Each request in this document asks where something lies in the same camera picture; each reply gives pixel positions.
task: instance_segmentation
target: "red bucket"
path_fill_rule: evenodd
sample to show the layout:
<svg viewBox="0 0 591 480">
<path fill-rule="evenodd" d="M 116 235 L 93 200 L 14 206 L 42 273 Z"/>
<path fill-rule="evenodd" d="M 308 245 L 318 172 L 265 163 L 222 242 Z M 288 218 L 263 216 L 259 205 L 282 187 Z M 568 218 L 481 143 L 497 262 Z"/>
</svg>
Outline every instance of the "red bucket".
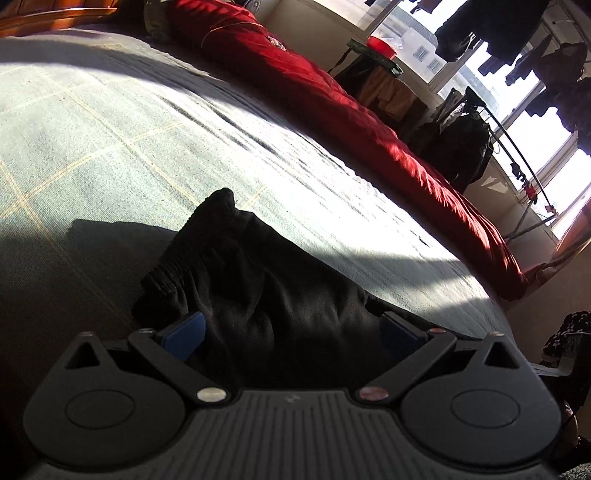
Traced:
<svg viewBox="0 0 591 480">
<path fill-rule="evenodd" d="M 380 55 L 383 55 L 387 59 L 392 60 L 396 56 L 396 50 L 394 50 L 384 40 L 380 40 L 377 37 L 369 37 L 367 45 L 369 48 L 378 52 Z"/>
</svg>

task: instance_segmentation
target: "red duvet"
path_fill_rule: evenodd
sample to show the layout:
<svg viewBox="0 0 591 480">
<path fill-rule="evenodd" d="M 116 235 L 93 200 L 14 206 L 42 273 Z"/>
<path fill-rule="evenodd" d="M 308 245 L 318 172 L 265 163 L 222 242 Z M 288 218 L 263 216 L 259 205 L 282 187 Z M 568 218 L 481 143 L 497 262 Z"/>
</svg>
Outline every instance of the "red duvet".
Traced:
<svg viewBox="0 0 591 480">
<path fill-rule="evenodd" d="M 273 45 L 249 11 L 219 0 L 177 0 L 168 17 L 173 31 L 203 55 L 279 99 L 384 178 L 457 245 L 501 297 L 524 295 L 525 276 L 496 227 L 330 75 Z"/>
</svg>

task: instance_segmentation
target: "black plastic device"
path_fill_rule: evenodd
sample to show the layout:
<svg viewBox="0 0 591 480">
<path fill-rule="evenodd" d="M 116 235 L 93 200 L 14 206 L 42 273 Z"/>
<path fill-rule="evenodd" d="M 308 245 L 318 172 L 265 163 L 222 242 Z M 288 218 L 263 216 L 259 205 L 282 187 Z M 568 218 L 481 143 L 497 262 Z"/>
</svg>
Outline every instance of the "black plastic device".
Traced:
<svg viewBox="0 0 591 480">
<path fill-rule="evenodd" d="M 104 344 L 82 333 L 25 410 L 44 457 L 28 478 L 555 478 L 544 458 L 560 410 L 511 340 L 382 320 L 385 342 L 413 350 L 356 392 L 231 395 L 153 330 Z"/>
</svg>

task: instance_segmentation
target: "window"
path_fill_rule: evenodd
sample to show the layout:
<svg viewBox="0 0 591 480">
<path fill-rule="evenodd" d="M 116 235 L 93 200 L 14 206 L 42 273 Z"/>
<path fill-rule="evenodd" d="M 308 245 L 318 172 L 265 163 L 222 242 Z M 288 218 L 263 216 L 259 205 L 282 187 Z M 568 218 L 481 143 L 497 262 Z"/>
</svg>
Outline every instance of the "window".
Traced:
<svg viewBox="0 0 591 480">
<path fill-rule="evenodd" d="M 568 227 L 586 203 L 581 198 L 589 198 L 591 193 L 591 158 L 582 150 L 577 150 L 568 163 L 544 187 L 546 195 L 558 213 L 567 212 L 552 226 L 552 231 L 562 238 Z M 545 202 L 538 202 L 534 211 L 542 217 L 548 216 Z"/>
<path fill-rule="evenodd" d="M 505 78 L 513 70 L 509 65 L 503 65 L 496 73 L 483 75 L 478 68 L 491 57 L 486 51 L 487 48 L 488 43 L 478 47 L 451 81 L 439 91 L 439 95 L 443 98 L 447 97 L 452 87 L 465 93 L 466 86 L 469 85 L 486 102 L 495 117 L 503 121 L 533 90 L 538 83 L 538 78 L 532 72 L 525 80 L 519 79 L 508 86 Z"/>
<path fill-rule="evenodd" d="M 404 0 L 392 10 L 372 35 L 387 43 L 399 45 L 395 48 L 397 56 L 428 83 L 446 64 L 445 60 L 435 55 L 437 48 L 435 31 L 465 1 L 445 0 L 433 10 L 432 14 L 424 11 L 411 14 L 410 12 L 417 4 Z M 417 52 L 420 48 L 427 52 L 419 57 Z"/>
<path fill-rule="evenodd" d="M 507 129 L 507 133 L 517 144 L 527 163 L 535 172 L 544 167 L 570 137 L 570 132 L 562 126 L 556 111 L 555 107 L 551 107 L 544 116 L 529 116 L 527 112 L 523 112 L 513 125 Z M 521 157 L 506 136 L 503 135 L 499 139 L 511 153 L 514 160 L 521 166 L 525 176 L 531 180 L 531 173 L 525 169 Z M 495 146 L 495 158 L 519 190 L 521 182 L 511 173 L 511 160 L 504 151 L 500 150 L 498 145 Z"/>
<path fill-rule="evenodd" d="M 439 70 L 441 70 L 442 67 L 443 67 L 443 63 L 441 63 L 437 59 L 432 59 L 431 63 L 429 65 L 427 65 L 427 68 L 435 74 L 437 72 L 439 72 Z"/>
<path fill-rule="evenodd" d="M 562 216 L 554 225 L 552 231 L 558 238 L 562 238 L 569 227 L 573 224 L 574 219 L 583 209 L 585 204 L 591 198 L 591 187 L 587 188 L 581 195 L 581 198 Z"/>
<path fill-rule="evenodd" d="M 423 61 L 428 53 L 429 51 L 421 45 L 419 48 L 417 48 L 417 51 L 413 53 L 413 56 L 418 58 L 418 61 Z"/>
</svg>

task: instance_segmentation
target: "mattress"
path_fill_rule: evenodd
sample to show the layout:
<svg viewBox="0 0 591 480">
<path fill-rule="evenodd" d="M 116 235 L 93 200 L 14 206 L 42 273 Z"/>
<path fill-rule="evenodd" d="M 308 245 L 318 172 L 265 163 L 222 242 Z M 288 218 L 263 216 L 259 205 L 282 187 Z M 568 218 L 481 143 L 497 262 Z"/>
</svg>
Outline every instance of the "mattress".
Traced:
<svg viewBox="0 0 591 480">
<path fill-rule="evenodd" d="M 97 28 L 0 46 L 0 365 L 26 385 L 77 332 L 136 327 L 140 279 L 222 187 L 380 298 L 466 335 L 511 334 L 405 209 L 205 62 Z"/>
</svg>

